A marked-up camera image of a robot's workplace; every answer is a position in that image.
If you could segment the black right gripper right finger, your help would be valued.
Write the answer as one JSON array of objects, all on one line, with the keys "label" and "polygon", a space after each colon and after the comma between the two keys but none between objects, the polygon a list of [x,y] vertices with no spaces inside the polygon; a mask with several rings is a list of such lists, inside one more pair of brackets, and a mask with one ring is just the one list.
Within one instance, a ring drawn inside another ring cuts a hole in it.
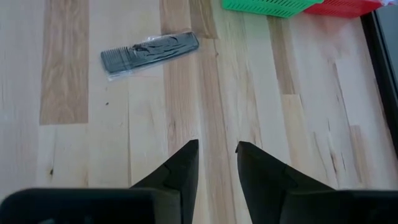
[{"label": "black right gripper right finger", "polygon": [[398,191],[335,190],[250,142],[236,154],[253,224],[398,224]]}]

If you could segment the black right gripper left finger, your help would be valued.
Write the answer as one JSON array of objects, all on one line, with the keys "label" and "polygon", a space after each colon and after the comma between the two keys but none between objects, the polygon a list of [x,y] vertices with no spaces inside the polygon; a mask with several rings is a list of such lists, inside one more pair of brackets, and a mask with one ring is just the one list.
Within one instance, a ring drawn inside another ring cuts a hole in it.
[{"label": "black right gripper left finger", "polygon": [[128,189],[32,188],[0,203],[0,224],[192,224],[198,140]]}]

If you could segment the black comb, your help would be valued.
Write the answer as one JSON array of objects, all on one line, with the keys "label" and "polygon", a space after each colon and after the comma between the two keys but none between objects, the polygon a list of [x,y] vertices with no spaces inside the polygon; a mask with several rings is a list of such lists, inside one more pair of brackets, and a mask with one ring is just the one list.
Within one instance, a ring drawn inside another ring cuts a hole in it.
[{"label": "black comb", "polygon": [[199,49],[200,43],[192,31],[149,37],[147,40],[100,53],[102,66],[109,81],[130,76],[169,60],[190,54]]}]

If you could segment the green plastic basket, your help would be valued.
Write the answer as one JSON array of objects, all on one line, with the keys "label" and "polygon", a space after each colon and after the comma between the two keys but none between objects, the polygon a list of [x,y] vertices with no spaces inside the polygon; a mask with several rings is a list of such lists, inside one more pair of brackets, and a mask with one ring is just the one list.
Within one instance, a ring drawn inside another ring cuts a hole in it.
[{"label": "green plastic basket", "polygon": [[224,9],[290,18],[324,0],[222,0]]}]

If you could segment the red plastic basket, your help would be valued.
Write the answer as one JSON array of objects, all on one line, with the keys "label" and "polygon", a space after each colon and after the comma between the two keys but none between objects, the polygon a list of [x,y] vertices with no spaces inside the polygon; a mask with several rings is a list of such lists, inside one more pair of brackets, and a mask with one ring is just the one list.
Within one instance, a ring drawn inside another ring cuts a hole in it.
[{"label": "red plastic basket", "polygon": [[382,7],[380,0],[324,0],[304,10],[307,14],[355,18]]}]

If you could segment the black aluminium table frame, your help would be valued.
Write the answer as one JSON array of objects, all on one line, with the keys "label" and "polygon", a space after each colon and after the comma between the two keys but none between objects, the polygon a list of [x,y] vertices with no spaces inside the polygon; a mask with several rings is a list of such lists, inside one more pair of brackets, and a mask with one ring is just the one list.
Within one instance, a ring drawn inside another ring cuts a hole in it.
[{"label": "black aluminium table frame", "polygon": [[398,4],[361,16],[396,158],[398,158]]}]

